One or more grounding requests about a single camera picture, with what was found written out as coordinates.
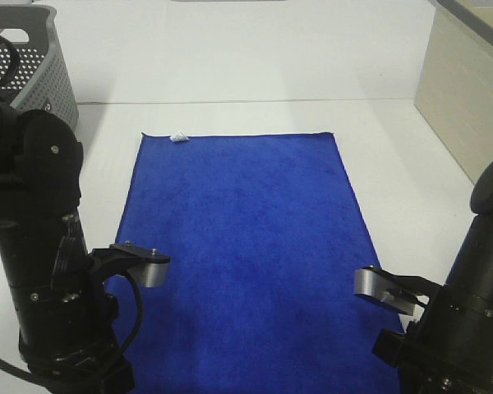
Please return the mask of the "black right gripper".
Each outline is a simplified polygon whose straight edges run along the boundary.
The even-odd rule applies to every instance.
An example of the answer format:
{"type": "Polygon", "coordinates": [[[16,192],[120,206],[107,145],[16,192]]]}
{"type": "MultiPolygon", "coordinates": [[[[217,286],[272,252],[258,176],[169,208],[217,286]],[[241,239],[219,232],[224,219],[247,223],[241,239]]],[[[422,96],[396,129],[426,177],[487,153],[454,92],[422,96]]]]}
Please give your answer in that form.
{"type": "Polygon", "coordinates": [[[493,318],[423,319],[383,329],[373,353],[399,374],[402,393],[493,393],[493,318]]]}

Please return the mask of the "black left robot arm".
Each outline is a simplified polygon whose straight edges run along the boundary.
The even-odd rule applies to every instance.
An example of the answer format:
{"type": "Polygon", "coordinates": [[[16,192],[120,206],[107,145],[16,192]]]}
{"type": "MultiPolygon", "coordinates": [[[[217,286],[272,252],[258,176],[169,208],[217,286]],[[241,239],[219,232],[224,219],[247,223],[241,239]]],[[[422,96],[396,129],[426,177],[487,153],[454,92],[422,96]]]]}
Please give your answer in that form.
{"type": "Polygon", "coordinates": [[[104,281],[126,275],[132,257],[86,249],[82,162],[64,121],[0,102],[0,256],[27,365],[0,369],[52,393],[128,393],[128,342],[116,338],[118,302],[104,281]]]}

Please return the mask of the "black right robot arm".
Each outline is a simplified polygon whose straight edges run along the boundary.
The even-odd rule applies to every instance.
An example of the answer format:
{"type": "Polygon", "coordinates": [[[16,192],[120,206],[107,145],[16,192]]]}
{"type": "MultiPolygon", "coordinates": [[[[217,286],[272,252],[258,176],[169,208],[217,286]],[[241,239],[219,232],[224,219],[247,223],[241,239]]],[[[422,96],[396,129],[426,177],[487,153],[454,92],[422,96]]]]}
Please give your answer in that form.
{"type": "Polygon", "coordinates": [[[392,296],[427,296],[404,334],[382,330],[373,352],[402,393],[493,393],[493,162],[473,188],[475,217],[444,285],[380,270],[392,296]]]}

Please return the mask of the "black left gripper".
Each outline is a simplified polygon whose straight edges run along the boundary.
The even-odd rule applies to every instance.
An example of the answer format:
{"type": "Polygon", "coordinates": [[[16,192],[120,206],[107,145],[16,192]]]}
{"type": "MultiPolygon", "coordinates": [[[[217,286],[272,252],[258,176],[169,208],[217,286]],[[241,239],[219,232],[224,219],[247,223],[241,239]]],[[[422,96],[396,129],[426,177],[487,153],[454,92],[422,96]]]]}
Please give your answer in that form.
{"type": "Polygon", "coordinates": [[[45,355],[20,337],[19,351],[35,383],[51,393],[128,393],[135,388],[135,378],[124,353],[134,339],[131,332],[119,344],[109,329],[87,346],[45,355]]]}

